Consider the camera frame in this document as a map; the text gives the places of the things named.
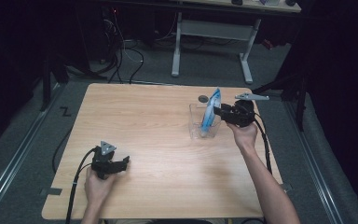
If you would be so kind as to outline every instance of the silver bracket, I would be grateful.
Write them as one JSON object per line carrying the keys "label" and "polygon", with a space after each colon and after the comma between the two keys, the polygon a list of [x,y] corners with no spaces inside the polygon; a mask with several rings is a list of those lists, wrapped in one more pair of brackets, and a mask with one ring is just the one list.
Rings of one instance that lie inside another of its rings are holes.
{"label": "silver bracket", "polygon": [[252,100],[269,100],[269,97],[245,92],[241,95],[236,95],[235,99],[252,101]]}
{"label": "silver bracket", "polygon": [[110,152],[113,152],[114,150],[116,150],[116,147],[115,146],[112,146],[110,145],[109,143],[106,143],[104,141],[101,141],[101,149],[102,149],[102,153],[103,153],[103,156],[110,153]]}

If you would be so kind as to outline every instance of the metal desk leg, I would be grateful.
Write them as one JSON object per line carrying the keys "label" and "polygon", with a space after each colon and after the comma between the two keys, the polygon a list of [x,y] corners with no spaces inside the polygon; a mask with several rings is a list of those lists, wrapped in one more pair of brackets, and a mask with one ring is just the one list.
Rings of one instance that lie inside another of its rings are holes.
{"label": "metal desk leg", "polygon": [[251,71],[249,70],[248,57],[249,57],[249,53],[251,52],[252,45],[255,42],[255,36],[257,35],[257,31],[258,31],[258,27],[260,26],[260,22],[261,22],[260,19],[255,21],[255,26],[252,29],[251,36],[249,38],[246,51],[244,53],[240,54],[242,71],[243,71],[243,75],[245,76],[245,82],[247,84],[253,83],[252,74],[251,74]]}
{"label": "metal desk leg", "polygon": [[176,28],[176,45],[173,53],[172,76],[179,77],[180,65],[180,37],[182,32],[182,13],[178,12],[177,28]]}

